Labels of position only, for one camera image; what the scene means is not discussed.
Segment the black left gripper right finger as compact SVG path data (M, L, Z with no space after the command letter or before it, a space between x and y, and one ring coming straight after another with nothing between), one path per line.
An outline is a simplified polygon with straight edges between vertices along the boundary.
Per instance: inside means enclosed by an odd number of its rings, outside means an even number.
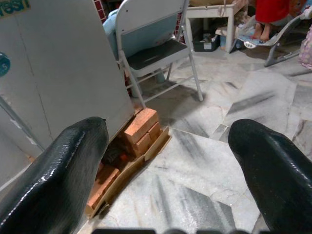
M228 145L271 232L312 232L312 162L285 135L252 119L232 123Z

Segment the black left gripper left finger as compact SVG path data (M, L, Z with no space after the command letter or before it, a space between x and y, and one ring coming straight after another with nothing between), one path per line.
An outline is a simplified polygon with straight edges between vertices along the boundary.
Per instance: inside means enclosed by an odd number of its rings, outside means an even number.
M100 117L65 128L1 201L1 233L73 233L108 143L106 121Z

